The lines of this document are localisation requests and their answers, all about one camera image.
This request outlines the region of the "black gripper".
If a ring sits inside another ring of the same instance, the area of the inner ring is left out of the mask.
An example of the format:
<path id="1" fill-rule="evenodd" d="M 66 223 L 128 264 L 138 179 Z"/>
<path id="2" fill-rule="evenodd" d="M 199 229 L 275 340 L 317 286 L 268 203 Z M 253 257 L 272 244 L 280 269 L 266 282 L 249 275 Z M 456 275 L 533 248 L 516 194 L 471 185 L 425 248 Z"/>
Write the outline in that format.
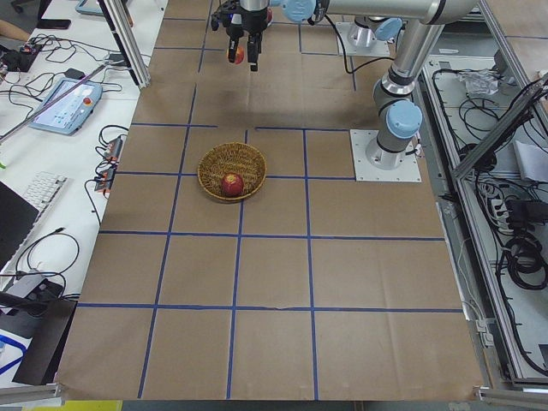
<path id="1" fill-rule="evenodd" d="M 261 33 L 267 28 L 268 6 L 267 0 L 229 0 L 220 3 L 211 14 L 211 29 L 217 31 L 223 26 L 231 38 L 227 50 L 230 63 L 240 62 L 239 38 L 248 33 L 247 61 L 252 72 L 258 70 Z"/>

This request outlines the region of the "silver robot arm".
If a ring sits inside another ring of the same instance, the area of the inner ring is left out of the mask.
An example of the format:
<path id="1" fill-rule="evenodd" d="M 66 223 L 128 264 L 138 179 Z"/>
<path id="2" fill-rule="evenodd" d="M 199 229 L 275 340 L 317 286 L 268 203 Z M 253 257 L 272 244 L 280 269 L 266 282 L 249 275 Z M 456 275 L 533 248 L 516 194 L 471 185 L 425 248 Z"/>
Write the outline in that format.
<path id="1" fill-rule="evenodd" d="M 211 14 L 211 29 L 224 27 L 229 36 L 228 59 L 236 60 L 239 39 L 247 39 L 247 61 L 258 69 L 263 31 L 267 29 L 268 10 L 282 9 L 293 22 L 313 25 L 333 15 L 401 17 L 408 21 L 402 42 L 388 71 L 373 89 L 380 127 L 375 140 L 366 147 L 370 164 L 381 170 L 401 165 L 408 143 L 418 135 L 422 112 L 409 100 L 415 79 L 438 40 L 444 26 L 460 20 L 475 6 L 475 1 L 225 1 Z"/>

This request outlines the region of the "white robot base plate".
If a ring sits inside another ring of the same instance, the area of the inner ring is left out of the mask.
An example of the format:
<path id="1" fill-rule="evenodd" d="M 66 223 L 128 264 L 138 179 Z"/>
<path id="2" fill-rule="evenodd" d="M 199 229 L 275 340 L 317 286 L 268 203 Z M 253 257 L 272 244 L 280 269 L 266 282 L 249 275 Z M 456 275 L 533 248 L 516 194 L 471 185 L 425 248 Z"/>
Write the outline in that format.
<path id="1" fill-rule="evenodd" d="M 402 152 L 390 153 L 378 145 L 378 130 L 351 129 L 349 135 L 356 181 L 422 182 L 412 140 Z"/>

